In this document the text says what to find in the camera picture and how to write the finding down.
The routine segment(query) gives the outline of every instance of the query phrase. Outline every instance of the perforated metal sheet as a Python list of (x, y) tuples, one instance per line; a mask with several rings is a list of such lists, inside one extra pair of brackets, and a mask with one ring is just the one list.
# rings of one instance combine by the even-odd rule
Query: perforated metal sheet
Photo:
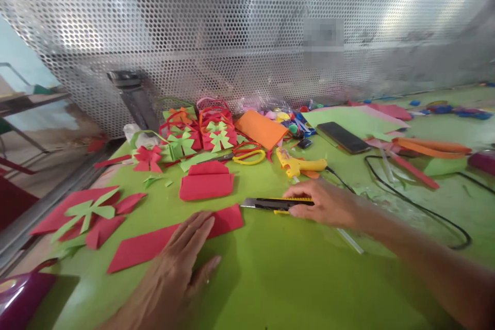
[[(111, 137), (131, 121), (109, 70), (150, 96), (293, 105), (444, 88), (492, 77), (494, 0), (0, 0), (0, 13)], [(332, 40), (306, 35), (328, 24)]]

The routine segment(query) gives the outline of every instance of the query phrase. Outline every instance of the smartphone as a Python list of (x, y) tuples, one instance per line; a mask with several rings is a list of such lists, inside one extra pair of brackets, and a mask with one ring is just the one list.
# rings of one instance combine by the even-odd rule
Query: smartphone
[(345, 130), (336, 122), (319, 124), (317, 126), (317, 129), (319, 129), (322, 133), (328, 135), (352, 155), (371, 149), (371, 147), (366, 142), (364, 142), (364, 140)]

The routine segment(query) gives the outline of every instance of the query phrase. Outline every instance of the green table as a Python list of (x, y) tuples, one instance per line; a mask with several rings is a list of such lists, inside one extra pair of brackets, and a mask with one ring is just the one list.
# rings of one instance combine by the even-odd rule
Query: green table
[[(474, 102), (495, 98), (493, 88), (462, 89), (420, 94), (392, 103), (407, 107), (412, 99), (427, 103), (438, 99)], [(495, 118), (487, 121), (443, 115), (416, 118), (408, 130), (424, 139), (457, 141), (475, 149), (495, 142)], [(302, 154), (306, 159), (327, 158), (337, 173), (358, 190), (376, 199), (410, 224), (443, 243), (458, 242), (445, 226), (432, 220), (397, 197), (382, 190), (370, 177), (363, 155), (350, 156), (322, 138)], [(128, 153), (123, 145), (115, 156)], [(278, 197), (289, 180), (274, 163), (256, 166), (228, 163), (235, 173), (234, 192), (221, 199), (183, 202), (178, 198), (179, 166), (164, 172), (174, 181), (170, 187), (159, 180), (147, 190), (145, 202), (98, 251), (83, 248), (71, 259), (53, 268), (62, 278), (50, 292), (31, 322), (32, 329), (91, 330), (121, 306), (144, 275), (148, 263), (107, 275), (106, 270), (121, 240), (183, 221), (202, 209), (218, 210), (246, 197)], [(374, 166), (383, 177), (381, 161)], [(470, 172), (490, 184), (494, 178)], [(120, 185), (123, 196), (143, 192), (149, 173), (119, 169), (110, 185)], [(338, 183), (332, 175), (323, 177)], [(441, 213), (465, 228), (473, 245), (461, 252), (495, 267), (495, 207), (492, 194), (460, 176), (436, 178), (441, 188), (431, 191), (418, 183), (403, 190), (423, 206)], [(365, 249), (358, 255), (333, 228), (274, 215), (242, 210), (245, 227), (208, 240), (200, 261), (213, 254), (223, 260), (204, 292), (193, 328), (200, 329), (384, 329), (455, 328), (454, 321), (436, 304), (424, 286), (378, 243), (351, 233)]]

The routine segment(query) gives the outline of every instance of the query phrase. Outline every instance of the scissors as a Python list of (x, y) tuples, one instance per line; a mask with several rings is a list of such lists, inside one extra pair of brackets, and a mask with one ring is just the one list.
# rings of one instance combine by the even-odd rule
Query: scissors
[[(251, 144), (254, 147), (242, 148), (248, 144)], [(243, 159), (254, 156), (256, 154), (260, 154), (261, 156), (254, 161), (243, 161)], [(228, 155), (215, 157), (213, 159), (202, 161), (200, 163), (210, 162), (210, 161), (233, 160), (234, 162), (239, 163), (241, 165), (256, 165), (256, 164), (262, 162), (264, 160), (264, 158), (266, 157), (266, 155), (267, 155), (267, 153), (261, 149), (261, 144), (256, 143), (254, 141), (250, 141), (250, 142), (242, 142), (242, 143), (236, 145), (232, 149), (232, 152), (229, 153)]]

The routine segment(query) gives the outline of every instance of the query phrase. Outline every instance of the yellow glue gun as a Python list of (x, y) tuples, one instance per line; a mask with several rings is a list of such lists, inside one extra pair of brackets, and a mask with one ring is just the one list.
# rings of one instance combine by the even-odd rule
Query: yellow glue gun
[(277, 147), (276, 153), (278, 160), (282, 164), (282, 168), (287, 169), (285, 173), (289, 176), (289, 178), (300, 176), (301, 170), (322, 171), (327, 167), (325, 159), (319, 159), (316, 161), (298, 160), (291, 157), (287, 150), (280, 147)]

